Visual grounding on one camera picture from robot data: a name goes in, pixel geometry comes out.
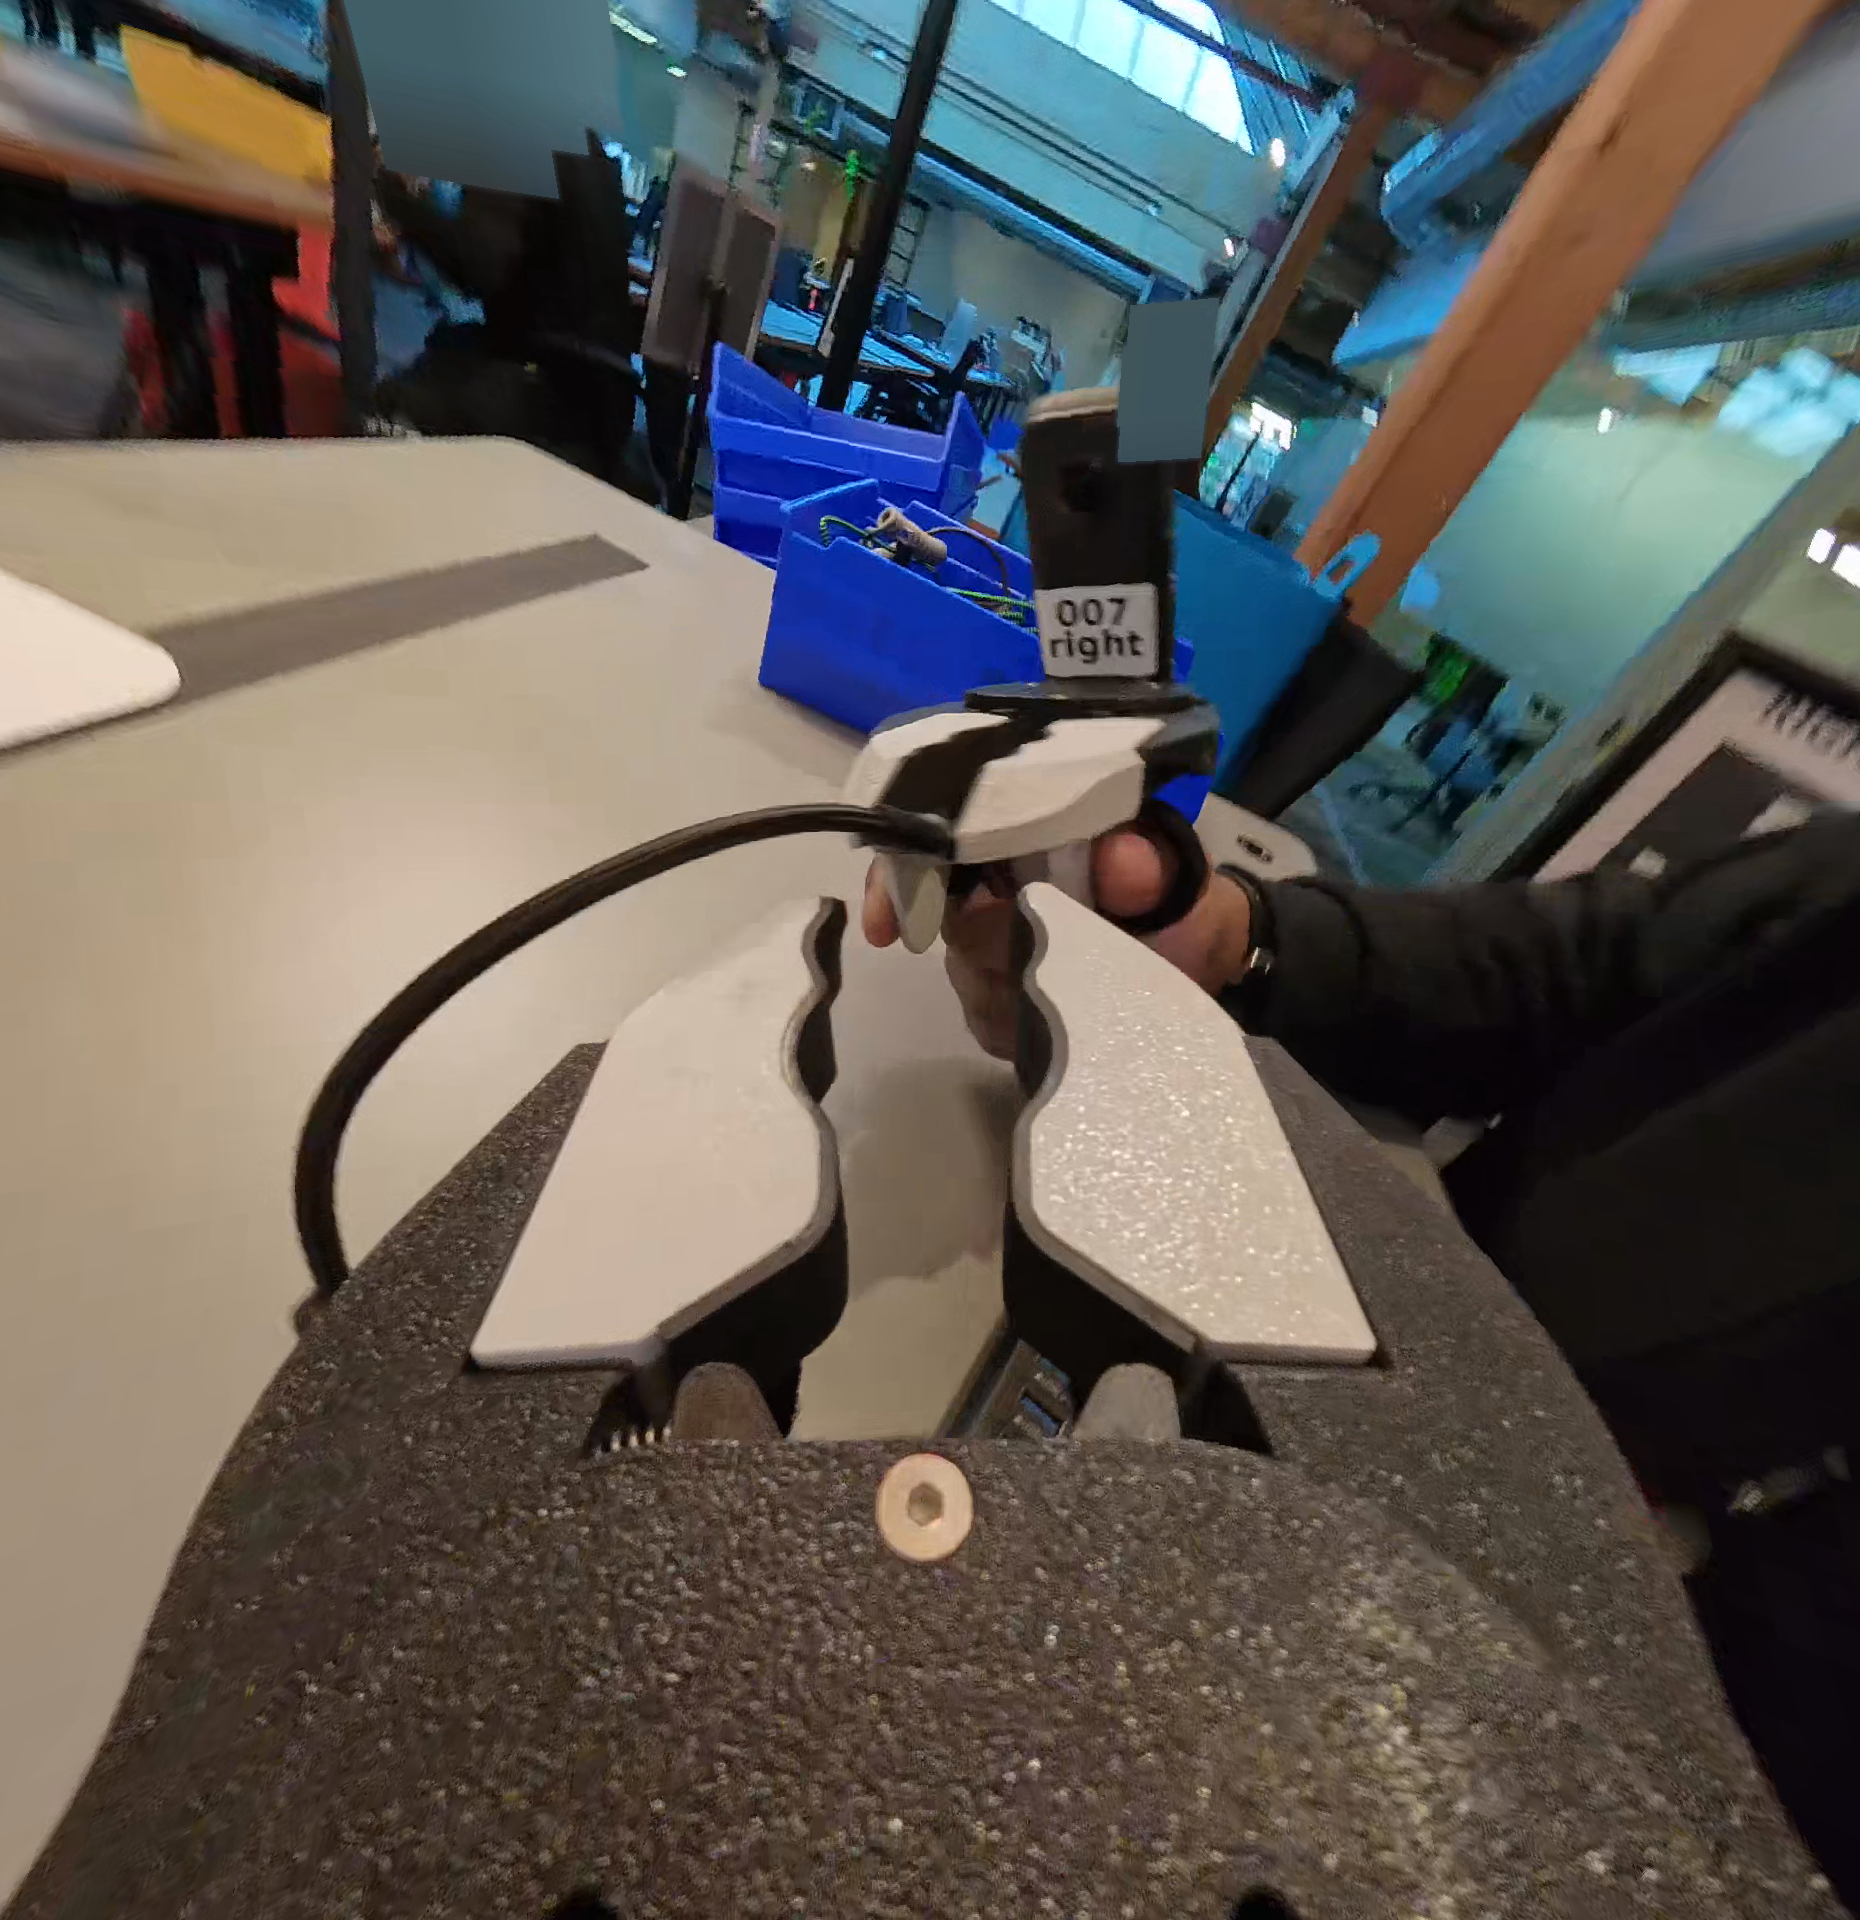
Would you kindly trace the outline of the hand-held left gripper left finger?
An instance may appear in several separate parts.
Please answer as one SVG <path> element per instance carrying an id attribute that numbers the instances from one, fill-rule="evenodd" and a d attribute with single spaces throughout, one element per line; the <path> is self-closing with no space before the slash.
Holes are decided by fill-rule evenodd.
<path id="1" fill-rule="evenodd" d="M 471 1337 L 477 1374 L 609 1372 L 647 1418 L 708 1365 L 792 1430 L 851 1296 L 832 1006 L 847 905 L 782 906 L 607 1038 Z"/>

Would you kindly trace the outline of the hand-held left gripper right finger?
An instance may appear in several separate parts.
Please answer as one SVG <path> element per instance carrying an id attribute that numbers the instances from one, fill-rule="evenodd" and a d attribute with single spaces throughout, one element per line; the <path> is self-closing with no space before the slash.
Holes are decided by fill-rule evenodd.
<path id="1" fill-rule="evenodd" d="M 1379 1382 L 1379 1335 L 1252 1045 L 1053 883 L 1014 901 L 1001 1292 L 1010 1330 L 1160 1430 L 1271 1430 L 1268 1382 Z"/>

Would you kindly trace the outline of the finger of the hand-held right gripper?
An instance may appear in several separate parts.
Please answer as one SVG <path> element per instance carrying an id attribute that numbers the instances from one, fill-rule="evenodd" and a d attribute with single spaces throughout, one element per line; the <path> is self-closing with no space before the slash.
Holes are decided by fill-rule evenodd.
<path id="1" fill-rule="evenodd" d="M 868 852 L 986 852 L 986 827 L 973 816 L 984 770 L 1018 752 L 1018 723 L 1004 711 L 909 711 L 868 733 L 857 753 L 845 805 L 878 812 L 889 824 L 928 824 L 928 840 Z"/>
<path id="2" fill-rule="evenodd" d="M 951 829 L 959 866 L 1048 853 L 1126 827 L 1146 800 L 1142 748 L 1163 720 L 1065 720 L 984 761 Z"/>

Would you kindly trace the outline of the white desk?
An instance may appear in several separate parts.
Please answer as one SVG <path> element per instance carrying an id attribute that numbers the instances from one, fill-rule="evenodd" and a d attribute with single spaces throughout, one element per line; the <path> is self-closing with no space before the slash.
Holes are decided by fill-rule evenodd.
<path id="1" fill-rule="evenodd" d="M 937 1452 L 906 1318 L 793 1443 L 466 1365 L 614 1028 L 809 897 L 847 1318 L 1004 1312 L 1013 1069 L 769 574 L 489 440 L 0 450 L 0 567 L 324 655 L 0 761 L 0 1914 L 1330 1909 L 1294 1467 Z"/>

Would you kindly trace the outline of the person's right hand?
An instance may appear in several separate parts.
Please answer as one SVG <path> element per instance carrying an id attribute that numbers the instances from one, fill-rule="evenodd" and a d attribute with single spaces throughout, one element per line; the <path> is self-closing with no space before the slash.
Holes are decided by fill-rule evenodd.
<path id="1" fill-rule="evenodd" d="M 1092 906 L 1108 923 L 1133 925 L 1146 919 L 1179 874 L 1179 858 L 1154 829 L 1133 824 L 1100 836 L 1091 848 Z M 1010 1064 L 1018 1038 L 1021 959 L 1018 906 L 1013 895 L 981 885 L 943 911 L 943 974 L 959 1000 L 969 1036 L 981 1052 Z M 1219 998 L 1229 987 L 1229 969 L 1247 938 L 1247 905 L 1216 874 L 1182 919 L 1154 932 L 1133 932 L 1142 947 Z"/>

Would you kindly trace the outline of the blue plastic bin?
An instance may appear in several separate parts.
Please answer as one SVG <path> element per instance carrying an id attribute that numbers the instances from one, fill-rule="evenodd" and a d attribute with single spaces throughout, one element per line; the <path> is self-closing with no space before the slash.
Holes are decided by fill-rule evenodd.
<path id="1" fill-rule="evenodd" d="M 782 509 L 758 679 L 851 733 L 909 711 L 1138 718 L 1177 674 L 1174 489 L 1091 469 L 1037 499 L 1027 551 L 851 484 Z"/>
<path id="2" fill-rule="evenodd" d="M 799 465 L 857 478 L 917 478 L 928 469 L 984 465 L 984 428 L 966 397 L 942 434 L 895 428 L 819 407 L 728 347 L 714 349 L 708 430 L 720 473 Z"/>
<path id="3" fill-rule="evenodd" d="M 775 563 L 782 544 L 782 509 L 787 503 L 851 484 L 875 484 L 878 497 L 896 503 L 899 509 L 917 503 L 961 522 L 974 509 L 981 478 L 981 455 L 966 465 L 932 465 L 917 478 L 896 478 L 864 473 L 845 465 L 723 453 L 714 481 L 714 537 L 761 563 Z"/>

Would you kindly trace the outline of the large blue container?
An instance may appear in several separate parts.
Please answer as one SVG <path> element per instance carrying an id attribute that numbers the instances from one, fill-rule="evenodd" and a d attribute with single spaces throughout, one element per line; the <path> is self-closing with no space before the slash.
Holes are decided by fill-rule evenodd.
<path id="1" fill-rule="evenodd" d="M 1222 718 L 1212 790 L 1278 816 L 1363 748 L 1421 682 L 1350 612 L 1374 534 L 1317 574 L 1179 497 L 1174 509 L 1177 674 Z"/>

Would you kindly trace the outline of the black wristwatch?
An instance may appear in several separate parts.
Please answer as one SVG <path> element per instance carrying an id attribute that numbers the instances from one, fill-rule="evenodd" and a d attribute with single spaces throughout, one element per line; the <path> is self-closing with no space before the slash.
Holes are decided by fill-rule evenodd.
<path id="1" fill-rule="evenodd" d="M 1248 981 L 1268 980 L 1275 962 L 1278 962 L 1278 951 L 1271 943 L 1271 911 L 1268 911 L 1268 897 L 1265 890 L 1259 885 L 1259 875 L 1241 869 L 1241 866 L 1219 866 L 1216 875 L 1222 883 L 1229 883 L 1229 890 L 1244 897 L 1247 905 L 1247 938 L 1244 938 L 1244 951 L 1229 969 L 1229 987 L 1247 987 Z"/>

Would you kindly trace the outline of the black pole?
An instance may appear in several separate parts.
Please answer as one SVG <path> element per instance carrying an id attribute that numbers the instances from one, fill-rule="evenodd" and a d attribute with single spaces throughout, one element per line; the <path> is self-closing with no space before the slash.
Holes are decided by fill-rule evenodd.
<path id="1" fill-rule="evenodd" d="M 374 127 L 350 6 L 324 6 L 328 105 L 334 137 L 329 295 L 338 331 L 343 419 L 354 440 L 374 430 Z"/>
<path id="2" fill-rule="evenodd" d="M 817 403 L 841 414 L 847 407 L 851 385 L 859 368 L 875 295 L 892 259 L 895 229 L 906 199 L 909 173 L 919 157 L 919 137 L 942 82 L 951 33 L 955 29 L 959 2 L 921 2 L 909 61 L 904 70 L 904 89 L 892 116 L 892 135 L 885 158 L 875 173 L 868 192 L 867 229 L 857 243 L 847 290 L 834 306 L 829 331 L 829 353 L 823 358 L 823 385 Z"/>

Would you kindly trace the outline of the wooden beam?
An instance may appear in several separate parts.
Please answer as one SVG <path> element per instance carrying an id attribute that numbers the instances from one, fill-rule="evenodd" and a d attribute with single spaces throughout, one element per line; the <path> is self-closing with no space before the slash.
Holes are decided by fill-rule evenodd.
<path id="1" fill-rule="evenodd" d="M 1494 229 L 1461 295 L 1295 557 L 1374 537 L 1350 616 L 1374 624 L 1522 413 L 1668 224 L 1694 176 L 1832 2 L 1641 2 Z"/>

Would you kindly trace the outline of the person's dark jacket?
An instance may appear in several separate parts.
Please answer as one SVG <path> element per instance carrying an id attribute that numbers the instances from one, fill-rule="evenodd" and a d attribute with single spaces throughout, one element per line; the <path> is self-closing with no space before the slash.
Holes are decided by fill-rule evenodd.
<path id="1" fill-rule="evenodd" d="M 1692 1602 L 1732 1710 L 1860 1916 L 1860 1019 L 1725 1073 L 1513 1049 L 1455 1210 L 1645 1491 L 1701 1514 Z"/>

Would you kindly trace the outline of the white framed panel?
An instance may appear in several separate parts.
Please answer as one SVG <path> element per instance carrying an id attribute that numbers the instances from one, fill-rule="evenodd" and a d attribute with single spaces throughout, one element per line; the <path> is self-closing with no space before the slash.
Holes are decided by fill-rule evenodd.
<path id="1" fill-rule="evenodd" d="M 1860 813 L 1860 682 L 1724 633 L 1499 875 L 1663 875 L 1818 813 Z"/>

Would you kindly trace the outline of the yellow panel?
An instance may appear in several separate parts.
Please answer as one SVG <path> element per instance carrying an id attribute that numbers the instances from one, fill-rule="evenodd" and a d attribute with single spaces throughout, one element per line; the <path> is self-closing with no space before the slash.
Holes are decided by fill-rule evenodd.
<path id="1" fill-rule="evenodd" d="M 139 109 L 162 131 L 307 187 L 334 180 L 324 109 L 143 29 L 120 29 L 120 59 Z"/>

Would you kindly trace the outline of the wooden workbench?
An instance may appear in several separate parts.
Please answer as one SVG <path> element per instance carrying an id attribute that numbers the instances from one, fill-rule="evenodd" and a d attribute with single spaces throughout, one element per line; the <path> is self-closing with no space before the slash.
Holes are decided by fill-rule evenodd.
<path id="1" fill-rule="evenodd" d="M 273 290 L 299 274 L 299 243 L 334 224 L 328 187 L 202 144 L 130 150 L 0 127 L 0 224 L 17 221 L 46 221 L 59 236 L 108 243 L 137 262 L 172 440 L 221 437 L 202 295 L 202 274 L 217 274 L 239 430 L 246 440 L 289 434 Z"/>

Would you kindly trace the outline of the white rounded base plate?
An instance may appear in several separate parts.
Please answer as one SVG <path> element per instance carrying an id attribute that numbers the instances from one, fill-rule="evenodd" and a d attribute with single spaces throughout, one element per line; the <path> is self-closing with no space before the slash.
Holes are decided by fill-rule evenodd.
<path id="1" fill-rule="evenodd" d="M 177 662 L 146 636 L 0 567 L 0 753 L 173 700 Z"/>

